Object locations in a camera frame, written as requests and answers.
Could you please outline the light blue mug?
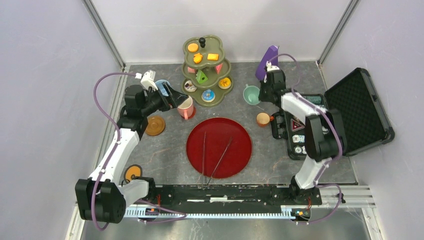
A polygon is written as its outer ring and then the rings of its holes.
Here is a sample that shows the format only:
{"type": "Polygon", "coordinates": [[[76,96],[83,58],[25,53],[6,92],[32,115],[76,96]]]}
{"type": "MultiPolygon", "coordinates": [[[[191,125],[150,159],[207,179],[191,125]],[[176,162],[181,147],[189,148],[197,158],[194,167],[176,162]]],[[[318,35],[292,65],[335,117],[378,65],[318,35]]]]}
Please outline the light blue mug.
{"type": "Polygon", "coordinates": [[[165,88],[165,84],[167,84],[167,85],[169,85],[169,86],[170,86],[169,81],[167,81],[167,80],[165,80],[165,79],[160,79],[160,80],[157,80],[157,81],[155,82],[155,85],[157,86],[158,90],[160,90],[160,91],[161,91],[162,95],[163,95],[163,96],[165,96],[165,97],[168,97],[168,96],[169,96],[169,94],[168,94],[168,92],[167,92],[167,90],[166,90],[166,88],[165,88]]]}

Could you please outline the chocolate white tart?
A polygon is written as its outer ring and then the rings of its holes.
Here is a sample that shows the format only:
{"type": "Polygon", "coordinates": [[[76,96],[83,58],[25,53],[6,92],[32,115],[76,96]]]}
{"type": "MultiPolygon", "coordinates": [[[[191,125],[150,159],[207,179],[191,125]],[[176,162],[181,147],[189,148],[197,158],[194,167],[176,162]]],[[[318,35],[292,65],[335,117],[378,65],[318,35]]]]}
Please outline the chocolate white tart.
{"type": "Polygon", "coordinates": [[[183,84],[183,88],[189,93],[193,93],[197,90],[197,87],[193,84],[191,80],[186,80],[183,84]]]}

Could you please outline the pink mug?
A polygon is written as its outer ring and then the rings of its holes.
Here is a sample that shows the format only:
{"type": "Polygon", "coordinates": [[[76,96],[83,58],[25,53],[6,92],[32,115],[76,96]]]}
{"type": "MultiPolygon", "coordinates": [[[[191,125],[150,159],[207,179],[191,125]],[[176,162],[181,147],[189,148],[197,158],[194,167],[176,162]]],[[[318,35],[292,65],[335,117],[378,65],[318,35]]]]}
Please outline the pink mug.
{"type": "Polygon", "coordinates": [[[194,100],[191,96],[189,96],[189,98],[177,108],[177,111],[183,119],[188,120],[193,112],[193,107],[194,100]]]}

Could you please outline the mint green cup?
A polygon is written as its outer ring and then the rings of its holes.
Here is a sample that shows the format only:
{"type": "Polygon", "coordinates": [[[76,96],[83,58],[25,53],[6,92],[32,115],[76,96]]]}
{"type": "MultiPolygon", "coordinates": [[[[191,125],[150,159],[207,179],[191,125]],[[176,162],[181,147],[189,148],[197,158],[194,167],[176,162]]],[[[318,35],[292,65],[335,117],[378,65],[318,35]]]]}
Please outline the mint green cup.
{"type": "Polygon", "coordinates": [[[260,89],[254,85],[245,85],[243,90],[243,99],[249,105],[257,105],[260,103],[259,100],[260,89]]]}

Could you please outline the green cake slice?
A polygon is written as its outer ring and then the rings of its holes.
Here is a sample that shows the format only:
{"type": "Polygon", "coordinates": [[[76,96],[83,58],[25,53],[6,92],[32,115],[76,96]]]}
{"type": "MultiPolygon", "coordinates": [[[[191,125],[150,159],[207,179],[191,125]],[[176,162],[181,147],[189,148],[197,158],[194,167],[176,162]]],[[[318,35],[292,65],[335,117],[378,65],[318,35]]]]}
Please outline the green cake slice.
{"type": "Polygon", "coordinates": [[[209,78],[207,77],[207,75],[201,70],[201,69],[199,69],[199,70],[197,70],[197,72],[196,72],[196,77],[195,77],[195,79],[196,79],[196,81],[199,83],[199,84],[203,84],[203,83],[205,83],[209,78]]]}

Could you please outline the brown round coaster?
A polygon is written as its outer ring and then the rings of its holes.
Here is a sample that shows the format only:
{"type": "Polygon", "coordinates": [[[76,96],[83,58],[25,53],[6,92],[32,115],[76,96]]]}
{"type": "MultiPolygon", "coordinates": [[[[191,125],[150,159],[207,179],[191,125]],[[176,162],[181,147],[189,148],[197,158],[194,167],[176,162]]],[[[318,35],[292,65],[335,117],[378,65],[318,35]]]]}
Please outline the brown round coaster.
{"type": "Polygon", "coordinates": [[[159,115],[150,116],[148,117],[147,121],[148,121],[148,125],[145,129],[145,133],[148,136],[158,136],[166,128],[165,120],[159,115]]]}

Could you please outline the blue frosted donut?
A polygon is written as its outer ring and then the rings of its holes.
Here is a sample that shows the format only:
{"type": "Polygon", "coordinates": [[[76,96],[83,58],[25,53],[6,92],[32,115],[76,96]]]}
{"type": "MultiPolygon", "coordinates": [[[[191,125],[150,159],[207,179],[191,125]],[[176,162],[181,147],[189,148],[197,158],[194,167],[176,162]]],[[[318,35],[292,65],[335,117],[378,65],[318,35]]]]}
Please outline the blue frosted donut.
{"type": "Polygon", "coordinates": [[[211,103],[215,100],[216,94],[212,89],[206,89],[201,95],[201,99],[206,103],[211,103]]]}

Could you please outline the orange fish-shaped cookie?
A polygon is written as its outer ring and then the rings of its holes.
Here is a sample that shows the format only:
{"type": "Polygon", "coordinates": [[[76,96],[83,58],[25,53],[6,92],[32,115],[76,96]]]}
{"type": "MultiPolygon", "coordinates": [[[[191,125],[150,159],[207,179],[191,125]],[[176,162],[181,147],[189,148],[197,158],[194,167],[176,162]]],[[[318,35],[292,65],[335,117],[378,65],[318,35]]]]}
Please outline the orange fish-shaped cookie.
{"type": "Polygon", "coordinates": [[[196,54],[193,55],[193,62],[195,64],[201,63],[202,60],[203,60],[203,54],[201,54],[201,53],[198,52],[198,53],[196,53],[196,54]]]}

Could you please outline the round orange cookie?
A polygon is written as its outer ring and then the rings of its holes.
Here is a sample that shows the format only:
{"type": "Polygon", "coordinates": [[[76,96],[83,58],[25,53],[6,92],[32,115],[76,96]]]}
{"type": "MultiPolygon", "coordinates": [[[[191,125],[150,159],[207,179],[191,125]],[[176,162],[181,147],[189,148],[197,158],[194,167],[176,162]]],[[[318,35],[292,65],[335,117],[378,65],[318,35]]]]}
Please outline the round orange cookie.
{"type": "Polygon", "coordinates": [[[195,53],[195,52],[197,52],[199,50],[199,45],[197,43],[195,43],[195,42],[190,43],[190,44],[187,45],[187,50],[190,53],[195,53]]]}

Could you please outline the pink strawberry cake slice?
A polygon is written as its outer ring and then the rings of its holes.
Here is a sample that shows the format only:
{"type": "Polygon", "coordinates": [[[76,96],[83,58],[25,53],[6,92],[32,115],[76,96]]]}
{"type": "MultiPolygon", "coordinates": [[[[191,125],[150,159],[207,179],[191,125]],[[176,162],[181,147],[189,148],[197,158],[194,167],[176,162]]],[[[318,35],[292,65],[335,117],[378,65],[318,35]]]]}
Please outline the pink strawberry cake slice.
{"type": "Polygon", "coordinates": [[[216,65],[216,66],[214,67],[215,72],[216,72],[218,75],[220,74],[222,67],[223,67],[223,64],[222,64],[222,63],[221,63],[221,64],[218,64],[218,65],[216,65]]]}

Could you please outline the square orange cracker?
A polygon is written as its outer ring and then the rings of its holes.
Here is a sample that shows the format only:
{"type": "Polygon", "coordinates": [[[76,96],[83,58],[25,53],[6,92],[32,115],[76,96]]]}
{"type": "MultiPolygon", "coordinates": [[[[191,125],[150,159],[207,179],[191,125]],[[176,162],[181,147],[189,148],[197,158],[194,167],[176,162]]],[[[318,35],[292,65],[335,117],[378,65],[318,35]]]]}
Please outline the square orange cracker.
{"type": "Polygon", "coordinates": [[[208,61],[218,61],[220,58],[220,55],[218,53],[209,53],[207,55],[207,60],[208,61]]]}

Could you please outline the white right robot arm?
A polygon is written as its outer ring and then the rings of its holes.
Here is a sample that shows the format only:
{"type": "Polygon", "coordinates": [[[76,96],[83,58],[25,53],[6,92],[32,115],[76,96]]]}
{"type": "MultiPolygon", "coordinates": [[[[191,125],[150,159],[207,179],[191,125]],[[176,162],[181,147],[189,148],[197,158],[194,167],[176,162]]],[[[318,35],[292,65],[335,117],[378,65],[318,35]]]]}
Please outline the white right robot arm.
{"type": "Polygon", "coordinates": [[[286,87],[279,69],[267,70],[260,84],[259,100],[273,103],[304,125],[306,158],[289,185],[289,199],[302,204],[317,188],[319,178],[332,160],[343,154],[344,133],[341,114],[311,103],[294,89],[286,87]]]}

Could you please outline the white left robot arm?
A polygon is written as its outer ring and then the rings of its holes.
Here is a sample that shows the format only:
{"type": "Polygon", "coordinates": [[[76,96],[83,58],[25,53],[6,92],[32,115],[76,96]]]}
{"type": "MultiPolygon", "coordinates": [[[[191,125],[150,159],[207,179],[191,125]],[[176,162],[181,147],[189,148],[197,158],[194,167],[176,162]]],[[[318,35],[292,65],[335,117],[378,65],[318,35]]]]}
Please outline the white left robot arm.
{"type": "Polygon", "coordinates": [[[152,177],[137,176],[124,186],[119,186],[129,156],[139,144],[148,126],[148,117],[156,111],[178,108],[188,95],[164,83],[166,95],[158,89],[143,88],[134,84],[124,91],[124,106],[115,124],[113,141],[99,166],[87,179],[75,184],[75,195],[80,217],[86,221],[106,224],[120,223],[126,209],[142,200],[153,203],[157,198],[152,177]]]}

